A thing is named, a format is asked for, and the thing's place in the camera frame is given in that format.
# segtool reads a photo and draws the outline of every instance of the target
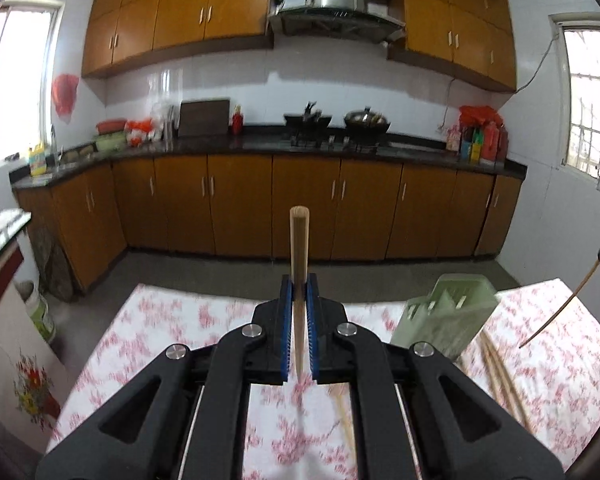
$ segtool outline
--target silver screw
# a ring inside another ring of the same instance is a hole
[[[356,335],[358,333],[358,327],[355,326],[353,323],[340,323],[338,325],[338,334],[343,335],[343,336],[350,336],[350,335]]]
[[[169,359],[182,359],[187,354],[187,347],[184,345],[171,345],[165,353]]]
[[[418,357],[431,357],[433,355],[433,346],[426,341],[419,341],[413,345],[413,353]]]
[[[255,323],[249,323],[242,327],[242,335],[245,337],[258,337],[262,334],[262,327]]]

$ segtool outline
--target floor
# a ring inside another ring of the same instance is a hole
[[[403,301],[428,294],[440,274],[485,275],[498,290],[518,283],[495,261],[381,265],[310,265],[320,295],[341,303]],[[69,372],[80,373],[114,316],[138,283],[186,292],[270,300],[278,295],[288,263],[228,262],[130,252],[109,275],[75,303],[49,298],[58,328],[52,347]]]

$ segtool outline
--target stainless steel range hood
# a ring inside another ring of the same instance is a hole
[[[404,23],[365,12],[365,0],[313,0],[311,5],[285,8],[269,16],[274,32],[286,36],[326,36],[371,43],[392,43],[404,37]]]

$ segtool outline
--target countertop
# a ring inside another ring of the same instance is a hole
[[[314,156],[333,156],[355,160],[377,160],[385,162],[408,162],[453,170],[473,171],[475,173],[501,174],[524,180],[526,166],[512,160],[504,165],[487,166],[460,161],[453,153],[445,151],[444,142],[424,139],[422,137],[384,134],[378,137],[378,147],[355,150],[351,145],[342,142],[343,130],[334,129],[334,143],[326,140],[320,145],[314,142],[292,141],[292,136],[284,128],[248,127],[240,136],[216,135],[195,136],[177,139],[172,142],[152,142],[138,148],[125,148],[116,152],[93,153],[79,162],[61,166],[58,170],[51,168],[42,177],[25,176],[14,182],[12,189],[29,189],[49,187],[62,182],[93,166],[136,156],[154,158],[168,155],[218,155],[257,153],[264,155],[284,155],[301,153]]]

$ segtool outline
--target floral tablecloth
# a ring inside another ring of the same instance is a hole
[[[498,294],[484,330],[513,380],[529,429],[560,459],[573,463],[600,425],[600,325],[580,303],[571,305],[523,349],[519,343],[568,298],[561,280]],[[100,340],[75,383],[48,451],[118,391],[168,345],[216,343],[247,322],[256,301],[187,294],[138,285]],[[388,342],[404,302],[346,305],[347,316]],[[462,354],[466,373],[490,392],[476,338]],[[309,369],[305,356],[304,370]],[[252,386],[244,451],[244,478],[347,479],[356,477],[347,437],[347,386],[315,384],[305,372],[283,386]],[[336,402],[342,397],[346,402]],[[344,414],[338,409],[344,405]]]

